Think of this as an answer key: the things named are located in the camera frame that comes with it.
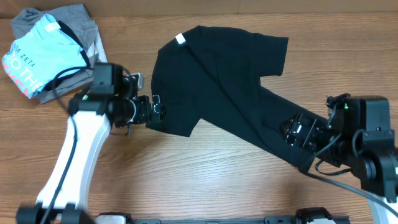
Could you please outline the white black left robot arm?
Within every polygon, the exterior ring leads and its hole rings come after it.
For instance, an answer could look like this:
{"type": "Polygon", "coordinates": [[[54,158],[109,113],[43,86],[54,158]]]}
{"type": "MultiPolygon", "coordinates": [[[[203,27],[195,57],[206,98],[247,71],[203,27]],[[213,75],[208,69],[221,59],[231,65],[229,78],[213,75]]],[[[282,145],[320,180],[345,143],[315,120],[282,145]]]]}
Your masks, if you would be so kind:
{"type": "Polygon", "coordinates": [[[143,77],[121,65],[96,63],[93,81],[68,105],[67,133],[55,167],[31,206],[20,206],[17,223],[128,223],[128,215],[89,216],[91,179],[101,148],[113,127],[155,123],[165,107],[159,95],[139,96],[143,77]]]}

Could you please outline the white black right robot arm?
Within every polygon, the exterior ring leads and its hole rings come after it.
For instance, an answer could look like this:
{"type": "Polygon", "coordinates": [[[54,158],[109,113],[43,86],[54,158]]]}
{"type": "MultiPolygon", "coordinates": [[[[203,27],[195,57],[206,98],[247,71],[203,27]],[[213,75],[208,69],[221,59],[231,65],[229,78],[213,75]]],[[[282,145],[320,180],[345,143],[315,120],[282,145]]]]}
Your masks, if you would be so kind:
{"type": "Polygon", "coordinates": [[[298,170],[367,199],[374,223],[397,223],[397,147],[383,96],[328,96],[329,119],[297,113],[283,122],[285,142],[311,156],[298,170]]]}

